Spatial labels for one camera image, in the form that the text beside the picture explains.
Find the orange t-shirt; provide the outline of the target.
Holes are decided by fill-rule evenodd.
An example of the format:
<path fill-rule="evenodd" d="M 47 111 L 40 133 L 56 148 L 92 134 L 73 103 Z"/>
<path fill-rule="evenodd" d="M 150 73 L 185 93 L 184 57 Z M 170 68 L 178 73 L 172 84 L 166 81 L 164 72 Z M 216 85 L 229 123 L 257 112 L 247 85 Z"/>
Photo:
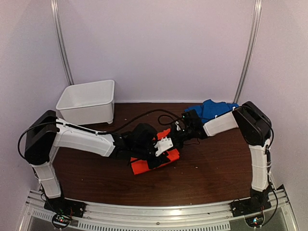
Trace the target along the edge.
<path fill-rule="evenodd" d="M 177 161 L 180 158 L 179 151 L 177 149 L 173 149 L 171 151 L 166 151 L 166 154 L 161 154 L 160 156 L 166 158 L 166 162 L 158 164 L 157 167 L 149 168 L 148 162 L 146 160 L 137 160 L 136 158 L 131 158 L 131 168 L 133 170 L 134 175 L 138 175 L 141 173 L 148 172 L 150 170 L 154 170 L 156 168 L 160 168 L 166 166 L 172 162 Z"/>

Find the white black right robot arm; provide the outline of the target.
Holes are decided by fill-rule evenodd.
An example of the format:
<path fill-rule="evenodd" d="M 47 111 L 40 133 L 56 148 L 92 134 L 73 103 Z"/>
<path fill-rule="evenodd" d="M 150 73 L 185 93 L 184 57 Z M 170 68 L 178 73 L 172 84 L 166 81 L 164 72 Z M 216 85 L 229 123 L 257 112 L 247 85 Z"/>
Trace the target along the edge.
<path fill-rule="evenodd" d="M 251 101 L 217 115 L 207 122 L 190 110 L 182 115 L 184 128 L 171 125 L 168 137 L 173 147 L 182 148 L 185 141 L 204 140 L 219 133 L 238 128 L 248 144 L 252 161 L 251 189 L 263 192 L 269 187 L 270 158 L 268 152 L 272 144 L 272 124 L 270 119 Z"/>

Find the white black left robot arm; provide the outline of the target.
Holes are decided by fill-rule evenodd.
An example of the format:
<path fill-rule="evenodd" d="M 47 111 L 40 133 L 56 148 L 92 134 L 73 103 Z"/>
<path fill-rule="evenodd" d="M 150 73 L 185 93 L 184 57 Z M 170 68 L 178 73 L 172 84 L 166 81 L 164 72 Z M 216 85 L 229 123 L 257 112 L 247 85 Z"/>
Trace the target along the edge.
<path fill-rule="evenodd" d="M 52 148 L 71 148 L 120 160 L 135 158 L 153 169 L 168 162 L 165 152 L 173 147 L 170 138 L 159 138 L 149 124 L 138 124 L 127 134 L 103 132 L 70 124 L 52 110 L 46 111 L 24 134 L 24 159 L 33 167 L 46 197 L 51 199 L 51 207 L 59 214 L 69 210 L 69 202 L 62 198 L 50 156 Z"/>

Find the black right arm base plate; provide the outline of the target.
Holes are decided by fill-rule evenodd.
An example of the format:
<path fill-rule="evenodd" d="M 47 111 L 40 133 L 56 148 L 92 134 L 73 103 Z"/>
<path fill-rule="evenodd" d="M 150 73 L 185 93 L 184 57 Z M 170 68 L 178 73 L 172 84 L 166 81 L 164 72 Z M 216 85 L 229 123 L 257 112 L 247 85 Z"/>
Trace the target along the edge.
<path fill-rule="evenodd" d="M 268 193 L 253 192 L 247 199 L 235 199 L 230 203 L 233 217 L 259 213 L 261 210 L 271 208 Z"/>

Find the blue pleated skirt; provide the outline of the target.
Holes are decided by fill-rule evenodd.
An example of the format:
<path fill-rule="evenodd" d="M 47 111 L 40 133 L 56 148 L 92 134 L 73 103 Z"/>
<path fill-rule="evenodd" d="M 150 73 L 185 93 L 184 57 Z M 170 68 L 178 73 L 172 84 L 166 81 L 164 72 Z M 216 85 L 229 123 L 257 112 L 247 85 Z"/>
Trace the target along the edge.
<path fill-rule="evenodd" d="M 206 123 L 220 115 L 232 111 L 239 107 L 236 103 L 214 102 L 211 99 L 204 101 L 202 104 L 194 105 L 186 108 L 184 111 L 195 110 L 202 123 Z"/>

